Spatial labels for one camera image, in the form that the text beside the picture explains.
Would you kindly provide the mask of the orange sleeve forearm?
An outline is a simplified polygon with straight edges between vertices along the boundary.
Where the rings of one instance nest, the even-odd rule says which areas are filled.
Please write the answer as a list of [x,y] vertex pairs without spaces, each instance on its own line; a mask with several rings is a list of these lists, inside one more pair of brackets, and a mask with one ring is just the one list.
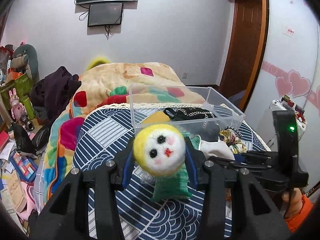
[[300,209],[300,211],[297,212],[294,216],[285,218],[285,222],[291,233],[294,233],[302,225],[313,208],[312,202],[305,195],[302,195],[301,202],[302,208]]

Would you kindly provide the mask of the right hand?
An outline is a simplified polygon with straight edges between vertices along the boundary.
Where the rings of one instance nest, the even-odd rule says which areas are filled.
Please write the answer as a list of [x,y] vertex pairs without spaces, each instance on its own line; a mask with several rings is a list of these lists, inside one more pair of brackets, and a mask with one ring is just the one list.
[[303,207],[302,193],[300,188],[295,187],[290,191],[284,191],[281,195],[284,203],[287,204],[284,218],[288,219],[300,212]]

